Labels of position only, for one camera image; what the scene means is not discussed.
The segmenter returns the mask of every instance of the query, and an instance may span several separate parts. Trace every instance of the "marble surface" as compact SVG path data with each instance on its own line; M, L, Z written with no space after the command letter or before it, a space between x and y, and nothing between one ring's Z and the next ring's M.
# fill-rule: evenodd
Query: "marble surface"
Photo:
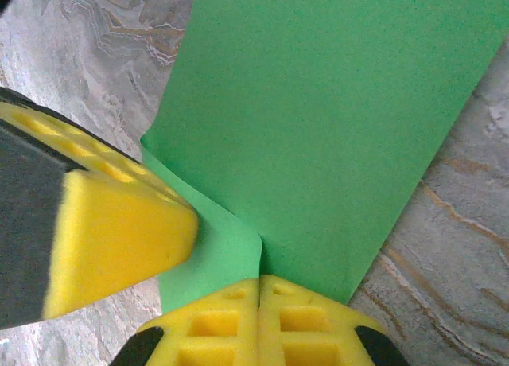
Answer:
M14 0L0 84L139 158L192 0ZM351 305L412 365L509 364L509 40L473 92ZM161 312L148 280L0 331L0 364L105 365Z

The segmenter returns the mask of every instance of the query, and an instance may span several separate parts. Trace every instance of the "green sheet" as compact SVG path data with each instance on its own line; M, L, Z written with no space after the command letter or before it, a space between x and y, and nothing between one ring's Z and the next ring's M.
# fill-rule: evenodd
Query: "green sheet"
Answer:
M143 162L197 210L198 238L191 258L159 275L166 313L245 278L260 274L262 241L252 229L166 169L146 150Z
M195 0L142 144L260 234L262 272L346 302L502 42L508 6Z

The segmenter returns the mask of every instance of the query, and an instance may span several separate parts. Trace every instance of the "green paper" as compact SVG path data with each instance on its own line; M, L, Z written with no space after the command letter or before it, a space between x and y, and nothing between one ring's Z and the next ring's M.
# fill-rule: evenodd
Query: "green paper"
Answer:
M143 145L346 302L509 24L509 0L196 0Z
M198 212L200 226L191 258L159 275L166 313L225 286L260 274L262 241L252 229L187 185L146 150L143 162Z

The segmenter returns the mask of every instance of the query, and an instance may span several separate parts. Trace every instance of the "yellow foam clamp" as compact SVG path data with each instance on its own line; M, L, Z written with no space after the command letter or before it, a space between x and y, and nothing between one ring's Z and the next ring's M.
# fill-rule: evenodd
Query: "yellow foam clamp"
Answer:
M164 332L157 334L157 328ZM377 365L380 358L369 353L372 346L363 344L358 328L389 342L389 352L395 350L371 318L282 278L263 275L259 289L257 279L237 282L147 322L111 366L126 360L132 366ZM140 350L143 356L137 356ZM386 350L382 357L389 355ZM407 365L398 355L389 364Z
M48 114L7 103L0 112L81 166L64 175L43 318L71 312L190 256L196 213L146 167Z

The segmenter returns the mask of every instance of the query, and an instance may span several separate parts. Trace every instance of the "gray marble floor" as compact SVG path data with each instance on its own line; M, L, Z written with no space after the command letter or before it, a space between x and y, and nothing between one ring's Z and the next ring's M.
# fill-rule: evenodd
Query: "gray marble floor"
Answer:
M0 84L139 158L192 0L14 0ZM412 365L509 364L509 41L351 305ZM0 331L0 364L105 365L161 311L148 280L68 316Z

